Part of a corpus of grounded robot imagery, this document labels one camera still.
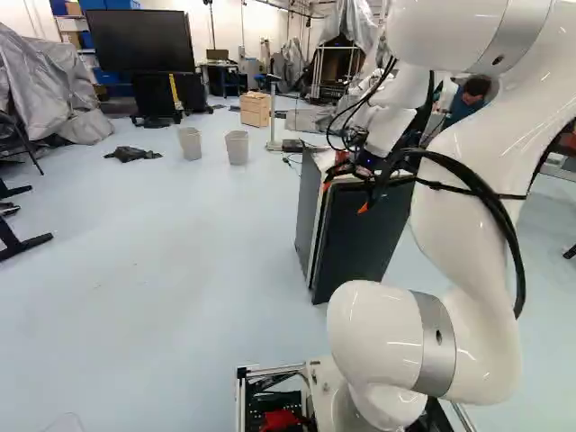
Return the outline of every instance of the wooden box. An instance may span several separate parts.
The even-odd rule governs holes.
[[[259,92],[248,92],[240,97],[240,121],[262,128],[270,122],[270,96]]]
[[[81,15],[82,9],[80,8],[80,4],[74,2],[66,2],[66,12],[68,15]]]

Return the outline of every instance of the black chair leg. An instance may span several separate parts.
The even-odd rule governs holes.
[[[30,155],[30,159],[32,159],[32,162],[38,168],[38,171],[40,171],[40,175],[44,176],[44,171],[42,171],[42,168],[40,167],[40,164],[38,163],[38,159],[36,159],[36,157],[34,156],[34,152],[32,151],[32,149],[30,147],[30,142],[20,132],[19,127],[16,127],[16,131],[18,132],[18,136],[20,137],[20,140],[22,140],[22,144],[24,145],[26,152],[28,153],[28,155]]]
[[[576,257],[576,245],[572,246],[564,255],[562,255],[566,259],[571,259]]]
[[[6,183],[4,183],[4,180],[0,178],[0,200],[17,194],[23,194],[24,192],[28,192],[31,190],[32,186],[21,186],[21,187],[15,187],[13,189],[8,189]]]
[[[42,234],[41,236],[29,238],[25,241],[20,241],[10,229],[3,217],[0,216],[0,239],[6,245],[6,249],[0,250],[0,263],[8,258],[12,258],[29,249],[36,248],[37,246],[54,239],[52,234]]]

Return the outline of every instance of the black tripod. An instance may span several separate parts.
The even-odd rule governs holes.
[[[14,189],[8,189],[2,178],[0,178],[0,200],[8,198],[9,196],[28,192],[31,189],[32,186],[22,186],[15,187]],[[15,255],[21,254],[28,249],[35,248],[49,240],[52,240],[53,238],[54,236],[52,236],[52,234],[47,233],[38,237],[20,241],[14,235],[13,231],[10,229],[10,226],[6,223],[4,218],[0,215],[0,240],[2,240],[6,245],[6,249],[0,250],[0,262],[5,261],[6,259]]]

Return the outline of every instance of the gray cover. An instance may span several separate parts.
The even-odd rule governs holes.
[[[8,92],[30,140],[56,133],[77,144],[95,144],[113,133],[74,45],[23,38],[0,22],[4,111]]]
[[[301,77],[302,72],[308,62],[302,55],[302,48],[298,38],[289,39],[273,56],[275,75],[282,78],[276,84],[276,88],[280,93],[288,93],[293,90],[294,84]]]
[[[319,45],[342,33],[368,54],[377,32],[378,26],[372,20],[372,11],[366,0],[337,0],[334,10],[324,20]]]

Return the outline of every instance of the blue bin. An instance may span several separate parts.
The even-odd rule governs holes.
[[[105,2],[106,9],[140,9],[140,4],[134,0],[105,0]]]
[[[68,15],[66,0],[50,0],[50,6],[52,7],[52,13],[56,16]]]
[[[114,85],[119,84],[121,82],[120,76],[118,75],[117,72],[104,71],[101,70],[99,67],[94,67],[92,71],[94,72],[94,76],[96,77],[96,81],[98,81],[98,84]]]
[[[78,0],[78,2],[84,11],[88,9],[106,9],[104,0]]]
[[[82,31],[80,33],[80,37],[82,38],[82,48],[86,50],[91,50],[94,48],[94,43],[92,42],[92,35],[90,31]]]

